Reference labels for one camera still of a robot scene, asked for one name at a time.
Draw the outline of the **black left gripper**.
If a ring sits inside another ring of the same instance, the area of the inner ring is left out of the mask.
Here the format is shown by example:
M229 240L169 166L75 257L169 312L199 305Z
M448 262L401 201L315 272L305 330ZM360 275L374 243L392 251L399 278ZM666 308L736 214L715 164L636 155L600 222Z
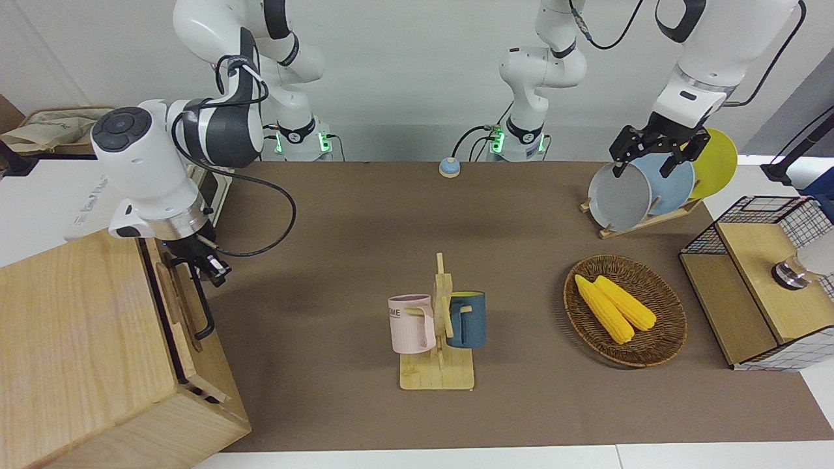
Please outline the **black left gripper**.
M614 161L612 173L615 178L620 178L629 162L651 152L669 152L659 170L663 178L668 178L680 164L697 161L710 139L702 124L689 128L652 112L644 127L625 125L614 138L609 146Z

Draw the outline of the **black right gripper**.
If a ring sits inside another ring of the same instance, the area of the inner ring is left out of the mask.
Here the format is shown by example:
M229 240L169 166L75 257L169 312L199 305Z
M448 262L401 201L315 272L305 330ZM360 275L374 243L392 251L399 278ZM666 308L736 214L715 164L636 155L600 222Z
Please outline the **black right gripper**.
M214 241L209 240L208 235L197 233L178 240L162 240L162 246L167 250L167 264L175 263L176 259L196 264L201 281L209 281L214 287L223 285L225 276L232 271L220 259Z

